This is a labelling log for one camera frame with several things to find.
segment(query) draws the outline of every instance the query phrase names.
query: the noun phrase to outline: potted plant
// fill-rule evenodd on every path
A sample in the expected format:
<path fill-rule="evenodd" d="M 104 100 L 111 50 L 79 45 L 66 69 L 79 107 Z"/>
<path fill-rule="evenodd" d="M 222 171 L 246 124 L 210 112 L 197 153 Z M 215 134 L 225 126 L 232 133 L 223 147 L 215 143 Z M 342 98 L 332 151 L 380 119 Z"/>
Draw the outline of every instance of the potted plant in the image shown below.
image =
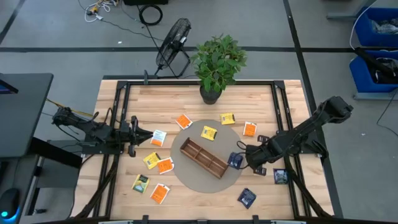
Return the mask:
<path fill-rule="evenodd" d="M 227 85 L 236 83 L 234 74 L 246 66 L 246 52 L 231 36 L 212 37 L 197 45 L 198 53 L 191 57 L 195 75 L 200 79 L 200 94 L 206 104 L 216 103 Z"/>

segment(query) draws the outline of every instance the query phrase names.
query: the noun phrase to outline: round gray mat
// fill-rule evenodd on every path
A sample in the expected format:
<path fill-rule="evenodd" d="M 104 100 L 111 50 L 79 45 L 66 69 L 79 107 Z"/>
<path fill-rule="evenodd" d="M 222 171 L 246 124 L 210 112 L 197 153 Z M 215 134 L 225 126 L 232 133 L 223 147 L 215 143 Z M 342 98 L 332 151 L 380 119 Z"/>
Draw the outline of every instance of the round gray mat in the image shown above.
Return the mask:
<path fill-rule="evenodd" d="M 200 136 L 204 126 L 217 129 L 217 135 L 214 141 L 207 140 Z M 202 193 L 215 193 L 222 191 L 233 185 L 242 173 L 228 167 L 221 179 L 202 168 L 195 161 L 182 154 L 181 145 L 190 138 L 208 152 L 214 154 L 225 162 L 228 161 L 231 152 L 242 152 L 236 145 L 240 140 L 239 136 L 228 125 L 222 125 L 219 121 L 201 120 L 193 122 L 192 125 L 181 130 L 175 137 L 171 149 L 171 157 L 174 162 L 174 173 L 178 179 L 188 188 Z"/>

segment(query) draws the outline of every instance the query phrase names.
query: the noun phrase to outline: green leaves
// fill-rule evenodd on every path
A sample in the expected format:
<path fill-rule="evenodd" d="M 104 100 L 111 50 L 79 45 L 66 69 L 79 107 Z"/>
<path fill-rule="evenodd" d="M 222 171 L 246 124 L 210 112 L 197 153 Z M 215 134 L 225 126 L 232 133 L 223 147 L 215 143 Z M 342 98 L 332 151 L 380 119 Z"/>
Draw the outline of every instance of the green leaves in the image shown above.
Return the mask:
<path fill-rule="evenodd" d="M 227 85 L 236 83 L 234 74 L 246 66 L 246 52 L 238 47 L 238 41 L 230 35 L 212 37 L 203 45 L 197 45 L 198 52 L 191 57 L 195 75 L 206 91 L 223 91 Z"/>

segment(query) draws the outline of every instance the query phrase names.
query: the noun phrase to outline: fan stand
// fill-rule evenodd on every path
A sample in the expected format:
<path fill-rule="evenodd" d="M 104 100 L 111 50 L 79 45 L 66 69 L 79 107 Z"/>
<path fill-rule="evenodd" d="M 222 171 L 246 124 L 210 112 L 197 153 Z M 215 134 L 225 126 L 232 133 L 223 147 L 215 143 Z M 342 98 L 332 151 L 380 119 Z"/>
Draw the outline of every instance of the fan stand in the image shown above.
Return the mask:
<path fill-rule="evenodd" d="M 180 72 L 180 74 L 179 75 L 177 75 L 177 76 L 165 76 L 165 77 L 158 77 L 157 76 L 157 73 L 159 72 L 159 70 L 162 70 L 162 66 L 163 65 L 159 65 L 159 67 L 157 67 L 157 70 L 156 70 L 156 72 L 155 72 L 155 74 L 154 74 L 154 76 L 155 76 L 155 78 L 156 79 L 161 79 L 161 78 L 180 78 L 183 74 L 184 74 L 184 72 L 186 71 L 186 69 L 188 68 L 188 66 L 189 66 L 189 64 L 191 63 L 191 60 L 189 59 L 189 56 L 188 56 L 188 54 L 184 51 L 184 50 L 180 50 L 185 56 L 186 56 L 186 58 L 187 58 L 187 63 L 185 64 L 185 66 L 184 66 L 184 68 L 182 69 L 182 71 Z"/>

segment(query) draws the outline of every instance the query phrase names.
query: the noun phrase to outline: black plant pot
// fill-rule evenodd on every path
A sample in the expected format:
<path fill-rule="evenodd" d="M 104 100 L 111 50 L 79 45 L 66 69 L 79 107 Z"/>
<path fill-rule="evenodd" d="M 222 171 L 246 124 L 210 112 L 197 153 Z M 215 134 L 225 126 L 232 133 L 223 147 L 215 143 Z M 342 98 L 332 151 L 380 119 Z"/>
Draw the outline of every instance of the black plant pot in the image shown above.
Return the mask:
<path fill-rule="evenodd" d="M 204 86 L 200 86 L 199 91 L 203 101 L 208 105 L 215 104 L 218 98 L 221 96 L 221 91 L 217 92 L 211 88 L 210 91 L 207 92 Z"/>

